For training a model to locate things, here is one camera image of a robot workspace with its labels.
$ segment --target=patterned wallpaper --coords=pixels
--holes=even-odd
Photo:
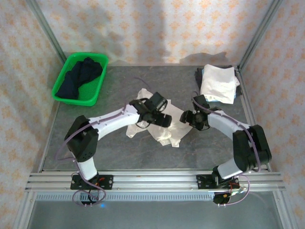
[[[243,72],[250,102],[305,224],[305,2],[284,0]]]
[[[0,228],[10,229],[54,113],[62,67],[24,0],[0,1]]]
[[[38,0],[62,49],[113,65],[238,64],[272,0]]]

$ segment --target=white garment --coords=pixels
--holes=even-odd
[[[150,98],[151,96],[152,93],[142,88],[138,93],[137,99]],[[156,141],[160,142],[161,145],[165,146],[168,144],[172,144],[172,147],[179,147],[181,138],[183,138],[191,130],[192,127],[188,124],[180,122],[180,117],[183,111],[172,105],[171,100],[167,101],[167,107],[162,113],[172,116],[172,122],[168,128],[160,127],[157,125],[149,125],[149,127],[142,129],[136,125],[129,125],[127,127],[126,135],[132,138],[133,136],[135,136],[136,133],[148,130],[152,137]],[[141,122],[138,123],[138,125],[140,127],[146,127],[147,123]]]
[[[233,104],[238,85],[234,67],[223,69],[207,64],[203,71],[200,94],[204,94],[209,102]]]

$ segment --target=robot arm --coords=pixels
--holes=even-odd
[[[182,114],[180,121],[189,123],[190,126],[198,130],[203,130],[204,126],[214,127],[224,133],[233,141],[234,157],[229,161],[215,167],[213,173],[217,176],[218,181],[226,180],[235,175],[247,172],[258,166],[254,155],[254,149],[249,138],[241,124],[251,134],[255,143],[259,161],[261,164],[267,164],[271,160],[270,149],[261,126],[242,124],[237,120],[229,120],[226,114],[219,108],[210,108],[204,95],[193,98],[194,111],[186,111]]]
[[[166,105],[167,100],[159,93],[155,93],[150,99],[132,100],[124,108],[103,116],[89,119],[83,115],[77,117],[65,139],[83,126],[91,124],[85,131],[77,134],[67,143],[84,178],[91,180],[98,174],[94,165],[93,155],[96,151],[97,142],[102,137],[124,126],[141,121],[169,127],[172,117],[160,111]]]

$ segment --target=gray table surface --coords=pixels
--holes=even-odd
[[[134,79],[140,77],[151,87],[172,100],[182,110],[192,110],[191,93],[198,90],[194,78],[194,66],[124,66],[108,67],[97,103],[93,107],[60,104],[53,126],[43,170],[75,170],[72,163],[59,164],[54,155],[76,117],[87,118],[107,114],[121,108],[137,97],[147,86]],[[241,98],[234,104],[210,103],[228,115],[246,123]],[[233,157],[232,141],[216,129],[207,131],[192,129],[180,142],[179,148],[162,146],[147,132],[137,133],[132,139],[126,129],[114,131],[98,142],[94,162],[99,170],[106,169],[211,169]],[[62,156],[71,156],[68,148]]]

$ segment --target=plastic basket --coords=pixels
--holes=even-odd
[[[70,71],[77,61],[83,61],[85,58],[90,57],[95,62],[99,62],[103,68],[102,74],[94,79],[89,83],[85,83],[79,88],[79,97],[78,99],[63,99],[57,97],[55,94],[58,92],[65,75],[68,71]],[[107,64],[108,64],[108,57],[104,54],[97,54],[97,53],[90,53],[90,52],[76,52],[70,55],[64,64],[61,73],[59,74],[55,85],[52,89],[52,96],[55,100],[66,103],[66,104],[73,104],[73,105],[80,105],[80,106],[93,106],[100,93],[100,89],[106,74]]]

